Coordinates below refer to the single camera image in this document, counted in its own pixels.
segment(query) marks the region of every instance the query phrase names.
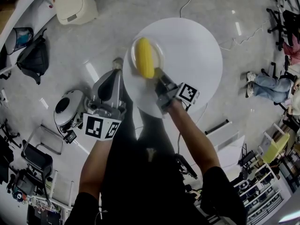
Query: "concrete floor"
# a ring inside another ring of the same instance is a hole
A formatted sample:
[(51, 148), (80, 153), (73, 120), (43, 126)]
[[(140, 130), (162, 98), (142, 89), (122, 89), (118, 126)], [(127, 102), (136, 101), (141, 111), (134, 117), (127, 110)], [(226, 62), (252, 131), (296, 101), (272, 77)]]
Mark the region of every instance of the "concrete floor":
[[(147, 25), (167, 17), (179, 17), (180, 8), (188, 0), (95, 0), (99, 17), (80, 26), (63, 26), (54, 17), (45, 27), (50, 48), (49, 69), (41, 78), (41, 84), (15, 68), (7, 81), (0, 80), (5, 88), (9, 108), (1, 107), (1, 117), (8, 118), (22, 139), (27, 139), (35, 126), (43, 123), (53, 131), (53, 111), (60, 97), (75, 88), (89, 93), (94, 81), (86, 69), (91, 63), (101, 76), (111, 70), (115, 57), (125, 56), (134, 36)], [(230, 51), (221, 49), (223, 76), (219, 88), (201, 120), (202, 130), (217, 126), (225, 119), (233, 121), (241, 134), (246, 135), (248, 149), (255, 149), (263, 138), (263, 132), (278, 121), (282, 110), (271, 101), (260, 97), (245, 98), (242, 88), (246, 80), (240, 74), (247, 71), (260, 72), (268, 69), (272, 61), (278, 64), (278, 73), (284, 55), (275, 48), (276, 37), (268, 34), (269, 14), (266, 8), (274, 8), (273, 0), (192, 0), (182, 12), (182, 17), (194, 20), (206, 27), (218, 43), (229, 49), (232, 38), (237, 42), (247, 39), (266, 22), (256, 35), (236, 45)], [(240, 24), (238, 35), (236, 22)], [(46, 109), (41, 103), (48, 104)], [(204, 108), (193, 114), (197, 121)], [(141, 126), (135, 112), (136, 128)], [(170, 120), (165, 121), (170, 139), (177, 147), (178, 131)], [(76, 131), (77, 143), (66, 144), (61, 156), (48, 152), (53, 157), (53, 167), (59, 171), (60, 182), (69, 185), (75, 182), (74, 199), (78, 192), (80, 171), (91, 150), (94, 140)], [(56, 196), (66, 200), (66, 191), (56, 191)]]

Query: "backpack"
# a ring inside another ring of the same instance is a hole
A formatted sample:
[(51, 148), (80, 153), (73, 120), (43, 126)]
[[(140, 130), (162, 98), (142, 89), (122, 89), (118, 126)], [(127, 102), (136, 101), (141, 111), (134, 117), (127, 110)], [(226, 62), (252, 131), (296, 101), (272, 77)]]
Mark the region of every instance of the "backpack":
[(20, 53), (16, 62), (23, 74), (32, 77), (37, 85), (41, 83), (40, 77), (45, 74), (49, 67), (46, 40), (43, 38), (45, 30)]

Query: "white round table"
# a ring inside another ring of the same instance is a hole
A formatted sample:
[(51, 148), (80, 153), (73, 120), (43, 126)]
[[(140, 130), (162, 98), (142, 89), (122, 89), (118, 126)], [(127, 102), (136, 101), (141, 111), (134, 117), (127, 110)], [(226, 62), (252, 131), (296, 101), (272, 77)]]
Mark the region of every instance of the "white round table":
[[(187, 83), (200, 91), (188, 113), (203, 107), (215, 94), (223, 61), (219, 45), (202, 25), (184, 18), (166, 18), (144, 28), (137, 37), (157, 41), (163, 51), (164, 72), (176, 83)], [(163, 118), (156, 105), (155, 81), (141, 77), (132, 63), (130, 49), (123, 64), (123, 79), (130, 98), (147, 114)]]

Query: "person sitting on floor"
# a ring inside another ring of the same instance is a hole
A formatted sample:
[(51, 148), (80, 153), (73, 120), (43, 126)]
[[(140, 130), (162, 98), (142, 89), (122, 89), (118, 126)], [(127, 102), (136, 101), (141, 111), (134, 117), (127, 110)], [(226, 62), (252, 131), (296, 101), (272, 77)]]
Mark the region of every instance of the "person sitting on floor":
[(298, 39), (294, 34), (292, 34), (292, 46), (289, 46), (286, 42), (283, 42), (283, 50), (285, 52), (285, 70), (291, 65), (300, 63), (300, 44), (298, 44)]
[(300, 115), (300, 91), (298, 86), (300, 79), (293, 83), (288, 78), (275, 79), (263, 73), (247, 73), (246, 97), (260, 96), (272, 100), (275, 103), (286, 102), (290, 115)]

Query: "shoe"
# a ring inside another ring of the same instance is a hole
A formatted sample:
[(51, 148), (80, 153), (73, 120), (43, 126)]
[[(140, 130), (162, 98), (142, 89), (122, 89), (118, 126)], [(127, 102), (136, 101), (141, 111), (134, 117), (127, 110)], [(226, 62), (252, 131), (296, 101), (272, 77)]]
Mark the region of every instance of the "shoe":
[(290, 66), (290, 62), (289, 62), (289, 57), (286, 55), (285, 56), (285, 71), (289, 70), (289, 66)]
[(249, 83), (246, 91), (246, 98), (252, 97), (254, 94), (252, 83)]
[(112, 61), (112, 69), (123, 69), (123, 62), (124, 60), (120, 57), (117, 57), (114, 61)]
[(248, 72), (247, 73), (247, 82), (253, 82), (256, 78), (256, 74), (253, 72)]

